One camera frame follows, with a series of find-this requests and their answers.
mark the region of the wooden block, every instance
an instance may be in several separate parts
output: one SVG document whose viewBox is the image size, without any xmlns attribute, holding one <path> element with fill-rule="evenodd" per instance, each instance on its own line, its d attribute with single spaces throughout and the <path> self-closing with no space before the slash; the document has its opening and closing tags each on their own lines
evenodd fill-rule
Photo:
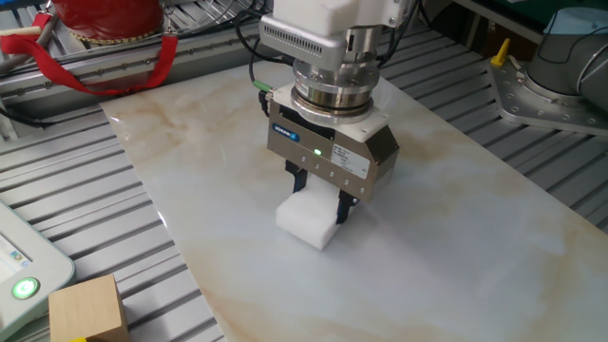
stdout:
<svg viewBox="0 0 608 342">
<path fill-rule="evenodd" d="M 106 275 L 50 294 L 50 341 L 128 342 L 123 302 L 114 275 Z"/>
</svg>

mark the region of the white foam block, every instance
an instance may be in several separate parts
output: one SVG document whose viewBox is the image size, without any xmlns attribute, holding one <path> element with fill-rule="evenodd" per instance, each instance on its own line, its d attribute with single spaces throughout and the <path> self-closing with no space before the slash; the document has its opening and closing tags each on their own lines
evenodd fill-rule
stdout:
<svg viewBox="0 0 608 342">
<path fill-rule="evenodd" d="M 310 175 L 306 187 L 276 208 L 276 225 L 318 250 L 323 250 L 339 228 L 337 187 Z"/>
</svg>

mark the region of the marble table surface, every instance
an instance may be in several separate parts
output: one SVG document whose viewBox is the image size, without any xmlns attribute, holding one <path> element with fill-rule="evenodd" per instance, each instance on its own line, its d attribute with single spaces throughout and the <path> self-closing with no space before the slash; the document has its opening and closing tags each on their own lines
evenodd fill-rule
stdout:
<svg viewBox="0 0 608 342">
<path fill-rule="evenodd" d="M 102 105 L 228 341 L 607 340 L 608 237 L 388 82 L 374 100 L 392 183 L 323 252 L 275 226 L 293 177 L 246 67 Z"/>
</svg>

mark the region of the yellow object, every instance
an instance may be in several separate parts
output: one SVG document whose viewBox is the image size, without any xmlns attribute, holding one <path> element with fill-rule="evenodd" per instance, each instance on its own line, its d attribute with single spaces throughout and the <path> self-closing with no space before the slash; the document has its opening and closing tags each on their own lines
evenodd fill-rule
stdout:
<svg viewBox="0 0 608 342">
<path fill-rule="evenodd" d="M 0 30 L 0 36 L 12 35 L 12 34 L 40 35 L 40 34 L 42 34 L 42 29 L 40 27 L 30 27 L 30 28 L 14 28 L 14 29 Z"/>
<path fill-rule="evenodd" d="M 492 57 L 492 65 L 496 67 L 502 67 L 504 65 L 504 61 L 506 59 L 506 53 L 509 51 L 509 45 L 511 44 L 510 39 L 505 39 L 501 50 L 498 51 L 498 54 Z"/>
</svg>

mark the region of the green indicator light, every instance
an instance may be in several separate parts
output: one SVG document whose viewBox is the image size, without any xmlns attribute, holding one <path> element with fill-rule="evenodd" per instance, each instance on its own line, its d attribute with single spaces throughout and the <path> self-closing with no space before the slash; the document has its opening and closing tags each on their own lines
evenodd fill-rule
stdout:
<svg viewBox="0 0 608 342">
<path fill-rule="evenodd" d="M 40 289 L 40 281 L 36 278 L 23 278 L 12 287 L 12 296 L 17 299 L 28 299 L 36 295 Z"/>
</svg>

